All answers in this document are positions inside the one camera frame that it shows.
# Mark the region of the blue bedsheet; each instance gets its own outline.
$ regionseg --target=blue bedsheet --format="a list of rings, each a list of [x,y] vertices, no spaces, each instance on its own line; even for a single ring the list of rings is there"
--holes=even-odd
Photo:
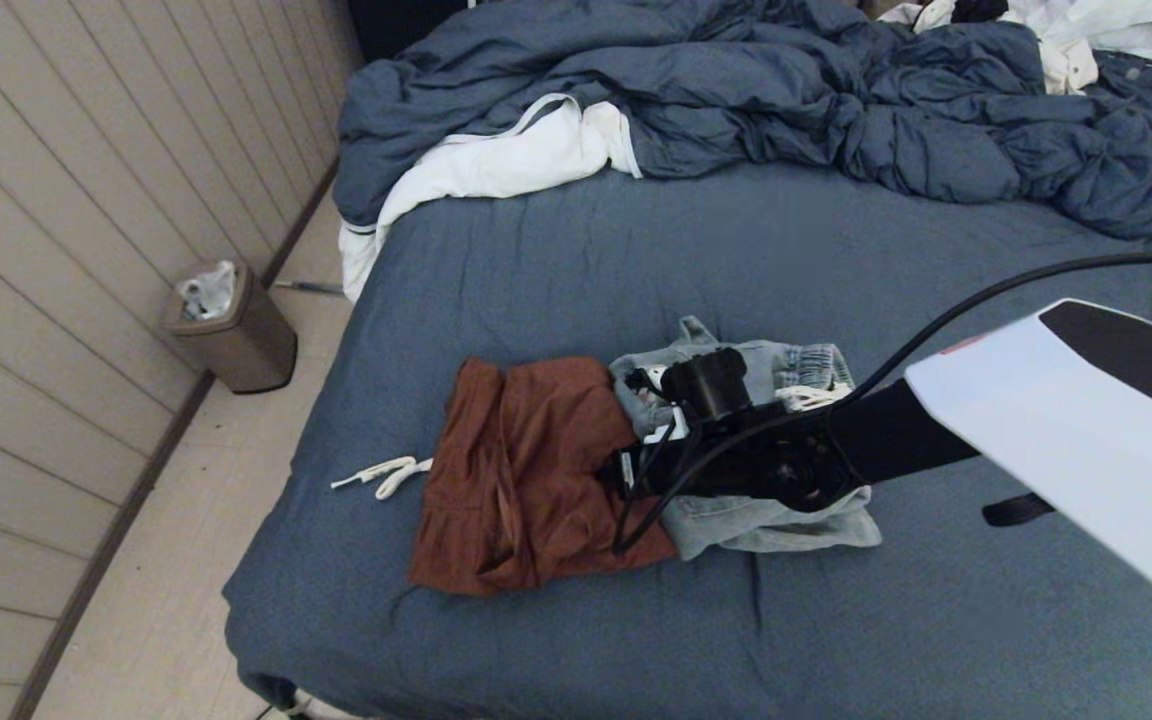
[[[328,488],[429,456],[467,355],[612,361],[698,314],[730,341],[838,343],[864,377],[1002,276],[1143,249],[1036,202],[943,204],[786,164],[422,206],[394,225],[225,588],[238,673],[282,705],[301,687],[408,719],[1152,719],[1152,588],[1061,516],[984,524],[980,506],[1023,492],[986,460],[877,488],[881,547],[711,550],[490,600],[407,584],[418,482],[387,502]],[[1013,291],[923,354],[1064,296],[1152,319],[1152,266]]]

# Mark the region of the wood paneled wall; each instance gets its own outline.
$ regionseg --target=wood paneled wall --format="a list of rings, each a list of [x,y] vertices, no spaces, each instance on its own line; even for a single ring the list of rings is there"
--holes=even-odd
[[[0,717],[200,363],[200,260],[265,270],[335,156],[343,0],[0,0]]]

